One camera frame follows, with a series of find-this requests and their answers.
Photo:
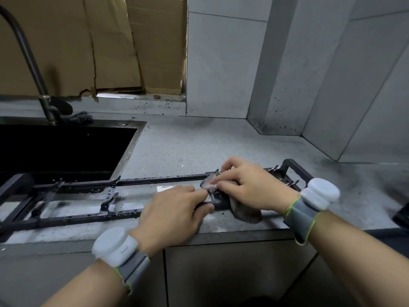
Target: faucet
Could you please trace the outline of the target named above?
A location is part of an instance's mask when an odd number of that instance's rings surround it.
[[[36,83],[38,93],[40,94],[38,100],[40,101],[48,123],[51,125],[57,125],[61,120],[60,114],[72,114],[72,106],[64,100],[48,94],[47,87],[45,86],[43,76],[38,69],[38,65],[34,58],[33,52],[31,51],[30,44],[28,43],[18,21],[6,8],[1,5],[0,14],[8,22],[14,32],[14,35],[16,36],[17,42],[27,62],[27,66],[30,69],[34,82]]]

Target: gray wrist strap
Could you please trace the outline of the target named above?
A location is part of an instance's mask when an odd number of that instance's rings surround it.
[[[294,202],[284,217],[284,224],[293,232],[295,241],[300,245],[305,245],[310,235],[310,231],[315,223],[315,217],[320,211],[308,206],[302,198]]]
[[[134,292],[141,275],[150,262],[147,254],[142,254],[136,250],[125,263],[116,268],[122,277],[122,283],[129,288],[129,295]]]

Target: black sink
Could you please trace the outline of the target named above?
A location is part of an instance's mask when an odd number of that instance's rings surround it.
[[[49,126],[45,119],[0,117],[0,185],[17,173],[31,173],[36,184],[116,178],[144,126],[116,120]]]

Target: person's left hand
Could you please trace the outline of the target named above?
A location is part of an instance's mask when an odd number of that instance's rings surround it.
[[[207,191],[195,191],[193,185],[178,185],[158,192],[143,209],[139,225],[129,234],[138,241],[138,249],[149,257],[163,248],[178,245],[195,234],[203,218],[214,211],[212,204],[194,211],[206,198]]]

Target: gray countertop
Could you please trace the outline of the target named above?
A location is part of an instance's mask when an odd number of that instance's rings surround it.
[[[243,157],[262,167],[273,167],[286,158],[293,158],[314,177],[327,179],[340,188],[340,201],[332,204],[330,209],[364,230],[397,227],[391,217],[409,197],[405,187],[409,165],[334,163],[301,137],[262,136],[245,119],[128,114],[94,114],[94,118],[147,121],[122,178],[200,174],[220,168],[230,155]],[[198,187],[199,181],[191,184]],[[142,207],[157,187],[160,185],[118,187],[118,200],[110,208],[119,211]],[[98,195],[86,201],[65,201],[64,205],[58,205],[56,201],[44,213],[53,216],[94,213],[99,211],[100,203]],[[0,207],[0,219],[16,204],[6,203]],[[216,211],[204,219],[198,234],[187,244],[291,237],[282,217],[269,211],[264,211],[263,215],[263,221],[254,225],[236,220],[230,211]],[[138,219],[127,219],[21,231],[14,233],[4,246],[81,241],[86,242],[88,248],[89,242],[107,228],[132,228],[137,223]]]

